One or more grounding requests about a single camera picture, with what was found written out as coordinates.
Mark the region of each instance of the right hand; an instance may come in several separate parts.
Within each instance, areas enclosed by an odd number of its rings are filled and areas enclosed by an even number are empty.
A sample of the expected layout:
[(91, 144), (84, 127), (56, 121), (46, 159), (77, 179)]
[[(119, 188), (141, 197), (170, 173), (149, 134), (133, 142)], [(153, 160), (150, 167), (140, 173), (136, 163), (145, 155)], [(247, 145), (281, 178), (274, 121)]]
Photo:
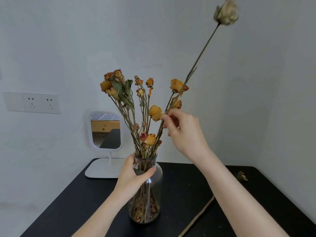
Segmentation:
[(168, 128), (168, 136), (174, 146), (193, 163), (209, 150), (197, 117), (179, 109), (171, 109), (168, 115), (163, 115), (162, 118), (163, 128)]

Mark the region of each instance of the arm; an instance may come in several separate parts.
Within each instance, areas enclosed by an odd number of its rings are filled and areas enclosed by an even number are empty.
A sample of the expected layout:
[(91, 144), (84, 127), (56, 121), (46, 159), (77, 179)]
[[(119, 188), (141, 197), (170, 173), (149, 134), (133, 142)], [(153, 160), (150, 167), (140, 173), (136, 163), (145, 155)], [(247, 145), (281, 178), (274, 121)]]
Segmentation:
[(288, 236), (209, 149), (196, 117), (172, 109), (163, 119), (164, 128), (168, 128), (168, 135), (176, 148), (191, 160), (207, 179), (238, 237)]
[(72, 237), (104, 237), (106, 235), (119, 210), (156, 171), (156, 167), (153, 167), (146, 173), (136, 176), (133, 161), (133, 155), (126, 158), (112, 194)]

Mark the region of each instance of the wall socket panel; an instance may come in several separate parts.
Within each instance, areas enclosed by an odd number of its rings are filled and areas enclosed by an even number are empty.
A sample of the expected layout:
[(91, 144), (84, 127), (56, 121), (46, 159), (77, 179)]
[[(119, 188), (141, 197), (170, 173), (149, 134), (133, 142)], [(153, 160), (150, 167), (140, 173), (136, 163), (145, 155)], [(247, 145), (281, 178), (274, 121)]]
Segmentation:
[(58, 95), (3, 92), (8, 111), (61, 114)]

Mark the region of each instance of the bouquet of dried flowers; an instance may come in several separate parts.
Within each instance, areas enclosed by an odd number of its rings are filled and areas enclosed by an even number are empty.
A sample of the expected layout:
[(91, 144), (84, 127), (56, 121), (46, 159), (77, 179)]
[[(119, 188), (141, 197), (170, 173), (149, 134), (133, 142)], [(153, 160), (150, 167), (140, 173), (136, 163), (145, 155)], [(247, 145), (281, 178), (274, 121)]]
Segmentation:
[[(225, 0), (224, 4), (220, 7), (217, 6), (214, 13), (214, 20), (217, 22), (217, 27), (208, 39), (206, 45), (201, 51), (199, 57), (195, 61), (193, 67), (189, 71), (184, 82), (178, 79), (172, 79), (170, 84), (171, 97), (167, 103), (164, 112), (167, 114), (172, 108), (180, 109), (182, 106), (179, 97), (184, 94), (189, 88), (186, 85), (189, 79), (192, 77), (196, 70), (196, 65), (205, 51), (207, 45), (215, 34), (220, 25), (231, 25), (238, 20), (237, 6), (234, 0)], [(135, 85), (137, 86), (136, 99), (139, 101), (139, 107), (142, 113), (142, 121), (137, 123), (135, 118), (135, 102), (133, 99), (133, 91), (131, 90), (133, 80), (126, 80), (122, 71), (115, 70), (114, 72), (108, 72), (104, 75), (104, 81), (101, 83), (101, 90), (108, 94), (109, 98), (117, 106), (121, 115), (124, 118), (126, 125), (128, 126), (135, 147), (135, 155), (142, 159), (152, 158), (157, 151), (157, 148), (161, 145), (162, 141), (160, 137), (163, 131), (164, 121), (161, 121), (163, 115), (162, 109), (156, 105), (150, 106), (150, 97), (153, 91), (154, 80), (149, 78), (146, 83), (140, 79), (137, 75), (135, 78)], [(150, 122), (161, 121), (157, 135), (150, 134)], [(143, 166), (143, 171), (147, 171), (149, 167)]]

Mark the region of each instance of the left hand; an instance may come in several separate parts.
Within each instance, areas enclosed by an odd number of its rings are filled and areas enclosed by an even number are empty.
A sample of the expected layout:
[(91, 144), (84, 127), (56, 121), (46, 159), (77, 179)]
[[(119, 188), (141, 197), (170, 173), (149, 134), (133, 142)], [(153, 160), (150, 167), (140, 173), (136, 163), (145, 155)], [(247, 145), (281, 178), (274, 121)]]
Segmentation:
[(156, 167), (150, 168), (142, 175), (136, 175), (133, 169), (134, 155), (128, 156), (123, 164), (114, 193), (125, 203), (127, 203), (138, 191), (140, 186), (150, 178), (156, 171)]

